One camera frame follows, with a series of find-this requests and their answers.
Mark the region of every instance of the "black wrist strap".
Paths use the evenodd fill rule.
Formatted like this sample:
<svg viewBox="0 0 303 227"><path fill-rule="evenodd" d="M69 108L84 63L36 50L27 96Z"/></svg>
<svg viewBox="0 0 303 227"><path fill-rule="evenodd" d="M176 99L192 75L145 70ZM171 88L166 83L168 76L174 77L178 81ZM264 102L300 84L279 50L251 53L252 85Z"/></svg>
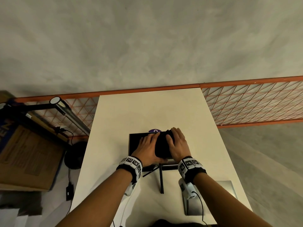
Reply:
<svg viewBox="0 0 303 227"><path fill-rule="evenodd" d="M116 169L125 169L131 173L133 179L131 182L134 184L138 182L142 174L142 163L141 161L133 156L128 156L127 158L122 159Z"/></svg>
<svg viewBox="0 0 303 227"><path fill-rule="evenodd" d="M198 173L206 173L205 168L201 163L192 158L191 156L186 156L178 164L178 171L181 177L187 182L194 184L194 177Z"/></svg>

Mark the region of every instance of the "concrete wall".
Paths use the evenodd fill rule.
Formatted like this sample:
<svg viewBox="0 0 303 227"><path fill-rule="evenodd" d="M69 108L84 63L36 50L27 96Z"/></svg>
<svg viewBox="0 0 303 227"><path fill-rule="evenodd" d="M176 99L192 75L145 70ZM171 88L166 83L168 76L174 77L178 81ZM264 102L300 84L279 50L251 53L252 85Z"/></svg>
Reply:
<svg viewBox="0 0 303 227"><path fill-rule="evenodd" d="M301 75L303 0L0 0L16 96Z"/></svg>

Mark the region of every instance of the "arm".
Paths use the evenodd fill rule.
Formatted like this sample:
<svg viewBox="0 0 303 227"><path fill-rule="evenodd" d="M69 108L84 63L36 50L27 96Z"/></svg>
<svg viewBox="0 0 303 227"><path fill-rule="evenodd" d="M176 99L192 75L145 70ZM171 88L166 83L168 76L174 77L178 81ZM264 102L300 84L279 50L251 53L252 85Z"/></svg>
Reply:
<svg viewBox="0 0 303 227"><path fill-rule="evenodd" d="M172 128L172 132L175 144L169 135L166 136L166 140L173 159L179 163L184 157L191 156L191 153L181 130ZM194 183L219 225L226 227L271 227L270 224L249 210L207 174L197 174Z"/></svg>
<svg viewBox="0 0 303 227"><path fill-rule="evenodd" d="M160 133L141 138L132 156L141 160L142 166L164 163L156 157L154 147ZM124 169L116 170L102 182L80 205L70 212L57 227L109 227L118 210L124 192L131 183L132 175Z"/></svg>

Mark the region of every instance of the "metal grid panel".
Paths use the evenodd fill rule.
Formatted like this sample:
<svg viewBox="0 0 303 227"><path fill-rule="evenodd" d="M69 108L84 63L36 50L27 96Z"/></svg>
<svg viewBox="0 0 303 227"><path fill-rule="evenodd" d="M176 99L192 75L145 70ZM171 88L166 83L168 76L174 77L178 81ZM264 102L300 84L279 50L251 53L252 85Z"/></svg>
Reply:
<svg viewBox="0 0 303 227"><path fill-rule="evenodd" d="M202 88L217 126L303 119L303 81ZM72 111L92 127L99 97L66 99ZM27 104L48 103L48 101ZM36 111L53 126L85 136L56 109Z"/></svg>
<svg viewBox="0 0 303 227"><path fill-rule="evenodd" d="M303 81L203 88L217 126L303 118Z"/></svg>

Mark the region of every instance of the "black tripod leg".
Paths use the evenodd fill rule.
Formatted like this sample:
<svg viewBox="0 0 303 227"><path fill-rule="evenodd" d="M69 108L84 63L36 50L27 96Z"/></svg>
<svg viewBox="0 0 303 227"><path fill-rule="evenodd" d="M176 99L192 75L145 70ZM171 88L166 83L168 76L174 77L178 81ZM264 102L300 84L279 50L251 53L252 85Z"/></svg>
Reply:
<svg viewBox="0 0 303 227"><path fill-rule="evenodd" d="M162 176L162 165L161 164L159 164L159 172L160 172L160 193L164 194L163 176Z"/></svg>

